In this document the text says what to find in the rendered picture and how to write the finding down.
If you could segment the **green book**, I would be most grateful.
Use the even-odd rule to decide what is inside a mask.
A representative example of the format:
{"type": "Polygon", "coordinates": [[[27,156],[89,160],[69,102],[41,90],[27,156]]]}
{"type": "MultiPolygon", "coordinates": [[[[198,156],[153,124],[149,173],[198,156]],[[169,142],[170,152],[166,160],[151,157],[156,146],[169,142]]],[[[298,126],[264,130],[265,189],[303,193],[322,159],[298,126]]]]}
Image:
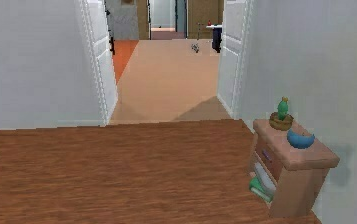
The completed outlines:
{"type": "Polygon", "coordinates": [[[268,203],[270,203],[273,200],[273,197],[263,189],[257,177],[253,177],[250,180],[249,190],[268,203]]]}

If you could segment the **blue crescent bowl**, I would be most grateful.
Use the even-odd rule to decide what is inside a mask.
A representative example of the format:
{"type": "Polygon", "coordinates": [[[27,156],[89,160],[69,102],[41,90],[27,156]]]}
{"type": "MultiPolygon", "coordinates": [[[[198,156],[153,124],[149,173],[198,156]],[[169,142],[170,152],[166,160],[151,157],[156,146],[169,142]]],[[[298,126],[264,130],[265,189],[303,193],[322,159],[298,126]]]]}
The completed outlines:
{"type": "Polygon", "coordinates": [[[294,132],[292,129],[290,129],[287,132],[287,141],[294,148],[307,149],[314,143],[315,135],[314,134],[306,135],[305,133],[298,134],[294,132]]]}

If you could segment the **light wood bedside table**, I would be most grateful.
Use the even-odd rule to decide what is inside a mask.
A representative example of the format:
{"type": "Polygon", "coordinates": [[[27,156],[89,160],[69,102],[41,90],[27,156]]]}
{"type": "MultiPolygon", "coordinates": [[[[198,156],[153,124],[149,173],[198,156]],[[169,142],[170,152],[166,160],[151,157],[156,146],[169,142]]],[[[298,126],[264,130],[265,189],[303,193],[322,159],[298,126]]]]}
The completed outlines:
{"type": "Polygon", "coordinates": [[[329,170],[340,159],[318,139],[306,149],[290,145],[287,133],[272,128],[268,119],[253,121],[255,131],[248,173],[260,163],[276,187],[269,207],[275,218],[300,217],[310,213],[329,170]]]}

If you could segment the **dark table with white top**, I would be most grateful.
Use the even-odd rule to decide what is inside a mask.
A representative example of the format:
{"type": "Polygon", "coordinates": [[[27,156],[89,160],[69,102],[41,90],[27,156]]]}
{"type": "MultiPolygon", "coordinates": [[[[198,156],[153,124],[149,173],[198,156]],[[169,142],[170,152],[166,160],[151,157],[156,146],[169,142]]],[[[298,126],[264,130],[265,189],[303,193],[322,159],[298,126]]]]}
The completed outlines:
{"type": "Polygon", "coordinates": [[[208,21],[206,26],[207,29],[212,30],[212,48],[219,53],[221,50],[221,36],[222,36],[222,25],[221,24],[212,24],[211,21],[208,21]]]}

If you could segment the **white room door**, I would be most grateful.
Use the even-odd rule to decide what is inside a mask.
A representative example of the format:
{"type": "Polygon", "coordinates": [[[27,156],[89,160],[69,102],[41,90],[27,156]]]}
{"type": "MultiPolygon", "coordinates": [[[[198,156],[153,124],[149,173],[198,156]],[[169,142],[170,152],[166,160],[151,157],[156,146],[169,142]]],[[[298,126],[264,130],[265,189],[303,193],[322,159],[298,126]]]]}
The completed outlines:
{"type": "Polygon", "coordinates": [[[240,81],[244,73],[251,9],[254,0],[225,0],[219,57],[217,98],[236,119],[240,81]]]}
{"type": "Polygon", "coordinates": [[[102,125],[110,123],[118,100],[104,0],[80,0],[102,125]]]}

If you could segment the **green cactus in brown pot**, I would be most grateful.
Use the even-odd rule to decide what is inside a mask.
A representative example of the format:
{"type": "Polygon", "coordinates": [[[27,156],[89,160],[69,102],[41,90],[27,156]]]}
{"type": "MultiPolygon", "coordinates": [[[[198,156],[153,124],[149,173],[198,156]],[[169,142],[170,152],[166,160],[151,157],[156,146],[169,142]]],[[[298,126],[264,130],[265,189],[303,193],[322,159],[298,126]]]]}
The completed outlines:
{"type": "Polygon", "coordinates": [[[288,113],[288,98],[283,97],[277,106],[277,111],[273,112],[269,118],[269,124],[275,130],[287,131],[293,123],[293,116],[288,113]]]}

